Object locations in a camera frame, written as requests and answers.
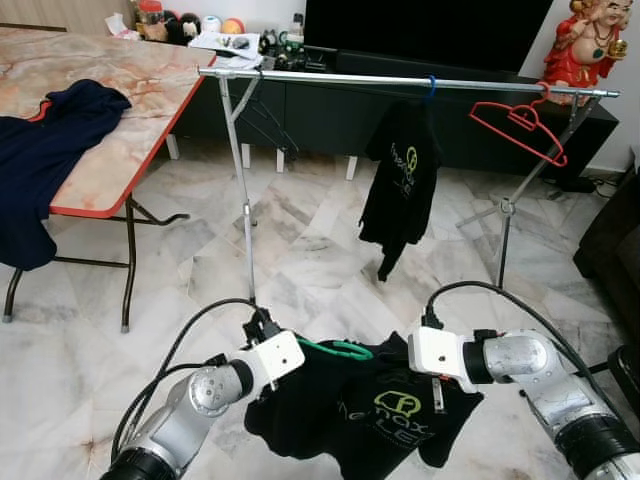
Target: red table edge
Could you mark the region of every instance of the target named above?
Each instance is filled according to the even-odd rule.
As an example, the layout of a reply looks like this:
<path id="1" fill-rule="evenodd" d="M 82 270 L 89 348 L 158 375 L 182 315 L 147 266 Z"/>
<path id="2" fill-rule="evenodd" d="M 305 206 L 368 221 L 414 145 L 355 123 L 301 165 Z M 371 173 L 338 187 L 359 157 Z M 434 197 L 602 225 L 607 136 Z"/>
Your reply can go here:
<path id="1" fill-rule="evenodd" d="M 207 66 L 209 67 L 212 66 L 215 63 L 215 61 L 216 61 L 216 57 L 214 56 Z M 176 124 L 176 122 L 180 118 L 180 115 L 182 115 L 182 112 L 184 111 L 184 109 L 187 108 L 187 105 L 191 101 L 191 98 L 195 95 L 196 91 L 198 90 L 198 88 L 200 87 L 200 84 L 203 81 L 204 81 L 204 77 L 201 76 L 200 78 L 198 78 L 198 80 L 196 80 L 196 83 L 193 84 L 193 87 L 191 87 L 191 90 L 189 91 L 186 98 L 184 99 L 184 101 L 182 102 L 182 104 L 174 114 L 173 118 L 171 119 L 167 127 L 163 130 L 160 137 L 158 137 L 158 140 L 156 141 L 156 143 L 151 148 L 151 151 L 147 155 L 147 158 L 144 160 L 144 162 L 142 162 L 142 164 L 140 165 L 140 168 L 138 168 L 138 172 L 131 179 L 127 187 L 124 189 L 124 192 L 122 192 L 118 200 L 115 202 L 115 204 L 111 208 L 107 210 L 86 210 L 83 208 L 51 206 L 49 207 L 49 213 L 54 215 L 69 215 L 74 217 L 86 217 L 86 218 L 113 217 L 116 214 L 116 212 L 120 210 L 120 207 L 122 206 L 126 198 L 129 196 L 129 194 L 131 194 L 134 187 L 138 184 L 138 181 L 140 180 L 144 172 L 147 170 L 149 163 L 151 163 L 151 160 L 153 160 L 156 153 L 158 153 L 158 150 L 160 149 L 162 144 L 165 142 L 167 135 L 171 133 L 173 126 Z"/>

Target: red hanger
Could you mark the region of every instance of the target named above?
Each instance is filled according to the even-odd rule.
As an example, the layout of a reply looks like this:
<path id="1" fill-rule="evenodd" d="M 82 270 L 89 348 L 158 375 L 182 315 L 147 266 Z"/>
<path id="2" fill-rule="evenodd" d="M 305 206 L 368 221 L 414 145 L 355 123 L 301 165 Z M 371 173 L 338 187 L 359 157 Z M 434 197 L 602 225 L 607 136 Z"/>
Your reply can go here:
<path id="1" fill-rule="evenodd" d="M 511 140 L 516 145 L 521 146 L 525 150 L 533 153 L 534 155 L 537 155 L 538 157 L 545 159 L 546 161 L 552 163 L 556 167 L 564 167 L 568 161 L 567 156 L 564 155 L 564 147 L 562 146 L 558 138 L 553 133 L 551 133 L 551 131 L 543 123 L 540 122 L 540 119 L 538 118 L 538 112 L 536 112 L 535 108 L 533 108 L 535 105 L 542 103 L 549 98 L 549 94 L 551 93 L 551 87 L 549 86 L 548 83 L 545 83 L 545 82 L 538 82 L 537 84 L 542 85 L 545 88 L 546 92 L 543 98 L 541 98 L 540 100 L 534 100 L 533 102 L 531 102 L 530 105 L 516 105 L 515 107 L 512 107 L 510 105 L 504 105 L 502 103 L 495 103 L 495 102 L 476 102 L 476 104 L 471 109 L 471 113 L 469 113 L 469 116 L 473 118 L 476 122 L 479 122 L 485 127 L 502 135 L 507 140 Z M 524 128 L 528 132 L 533 132 L 536 129 L 542 130 L 544 133 L 547 134 L 547 136 L 558 148 L 558 153 L 556 154 L 555 157 L 551 158 L 545 153 L 539 152 L 536 149 L 527 145 L 526 143 L 522 143 L 520 140 L 515 139 L 508 133 L 503 132 L 499 128 L 488 123 L 486 120 L 483 120 L 480 117 L 478 117 L 476 114 L 476 109 L 478 107 L 503 108 L 508 111 L 507 118 L 509 120 L 511 120 L 517 125 L 520 125 L 522 128 Z"/>

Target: marble floor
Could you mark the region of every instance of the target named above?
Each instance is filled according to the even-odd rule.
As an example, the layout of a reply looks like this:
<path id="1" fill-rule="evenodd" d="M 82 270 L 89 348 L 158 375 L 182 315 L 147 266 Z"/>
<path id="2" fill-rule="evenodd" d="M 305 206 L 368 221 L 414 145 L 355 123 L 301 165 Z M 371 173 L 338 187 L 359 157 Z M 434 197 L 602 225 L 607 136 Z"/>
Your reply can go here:
<path id="1" fill-rule="evenodd" d="M 191 139 L 179 139 L 179 145 L 181 159 L 161 152 L 135 191 L 160 217 L 187 212 L 191 218 L 168 227 L 137 226 L 129 334 L 121 334 L 119 325 L 122 270 L 54 262 L 23 276 L 14 322 L 0 325 L 0 478 L 98 479 L 123 410 L 154 375 L 181 326 L 206 304 L 247 296 L 243 223 L 228 147 Z M 245 175 L 258 220 L 257 300 L 281 326 L 313 340 L 378 343 L 394 330 L 406 336 L 415 328 L 426 299 L 441 285 L 490 280 L 500 219 L 492 215 L 461 230 L 455 224 L 510 193 L 520 177 L 441 169 L 426 235 L 405 249 L 388 281 L 380 283 L 380 248 L 357 238 L 375 164 L 361 159 L 351 182 L 344 180 L 346 167 L 345 158 L 307 154 L 277 174 L 273 150 L 253 150 Z M 518 203 L 505 286 L 552 321 L 592 364 L 624 341 L 610 301 L 571 260 L 605 200 L 558 193 L 536 181 Z M 120 223 L 52 217 L 49 228 L 61 255 L 126 258 Z M 0 265 L 3 291 L 10 275 Z M 459 334 L 537 327 L 506 301 L 474 289 L 444 295 L 437 311 L 446 328 Z M 244 343 L 241 323 L 248 318 L 244 306 L 210 314 L 186 338 L 176 361 L 235 350 Z M 637 436 L 637 419 L 610 374 L 596 378 Z M 485 400 L 442 469 L 425 466 L 415 454 L 389 478 L 573 478 L 517 387 L 482 391 Z M 261 438 L 244 431 L 244 406 L 233 406 L 214 425 L 185 479 L 339 478 L 329 456 L 301 462 L 272 454 Z"/>

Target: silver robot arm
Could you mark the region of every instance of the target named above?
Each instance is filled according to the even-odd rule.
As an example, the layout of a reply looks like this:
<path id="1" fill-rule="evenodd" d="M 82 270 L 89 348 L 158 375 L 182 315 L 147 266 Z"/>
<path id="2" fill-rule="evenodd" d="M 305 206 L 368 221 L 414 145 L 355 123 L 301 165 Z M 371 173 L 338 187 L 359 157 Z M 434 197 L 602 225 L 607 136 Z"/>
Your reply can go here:
<path id="1" fill-rule="evenodd" d="M 220 367 L 202 367 L 179 381 L 163 407 L 132 435 L 101 480 L 177 480 L 229 406 L 304 363 L 293 333 L 283 331 Z"/>
<path id="2" fill-rule="evenodd" d="M 579 478 L 640 478 L 640 446 L 589 383 L 564 369 L 547 337 L 482 332 L 468 338 L 419 327 L 409 336 L 411 369 L 454 378 L 467 393 L 478 384 L 515 382 Z"/>

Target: black tv cabinet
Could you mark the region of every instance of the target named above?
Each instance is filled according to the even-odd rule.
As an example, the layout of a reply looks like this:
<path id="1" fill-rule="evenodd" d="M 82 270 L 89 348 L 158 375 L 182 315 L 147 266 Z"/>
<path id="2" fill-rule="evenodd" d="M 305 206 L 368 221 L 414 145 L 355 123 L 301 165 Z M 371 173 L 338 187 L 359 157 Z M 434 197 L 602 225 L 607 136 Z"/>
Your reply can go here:
<path id="1" fill-rule="evenodd" d="M 536 79 L 513 74 L 411 64 L 391 59 L 338 56 L 336 73 L 393 76 L 427 76 L 436 78 L 497 82 L 535 83 Z M 232 95 L 239 97 L 247 80 L 230 80 Z M 377 123 L 387 108 L 399 99 L 420 101 L 426 88 L 383 85 L 339 85 L 266 80 L 260 98 L 301 150 L 325 154 L 366 156 L 365 148 Z M 538 158 L 499 135 L 480 126 L 468 116 L 476 101 L 494 101 L 509 105 L 530 103 L 539 96 L 520 92 L 479 90 L 438 90 L 431 101 L 434 131 L 444 152 L 445 167 L 486 170 L 526 175 Z M 559 135 L 567 125 L 569 108 L 545 102 L 538 108 L 541 121 Z M 255 126 L 277 138 L 273 123 L 251 110 L 243 113 Z M 598 105 L 589 118 L 565 145 L 569 163 L 564 168 L 550 166 L 543 176 L 570 179 L 580 175 L 618 121 Z M 236 122 L 241 143 L 270 146 L 262 133 L 239 119 Z M 227 138 L 218 80 L 204 79 L 200 89 L 185 109 L 174 133 L 185 136 Z"/>

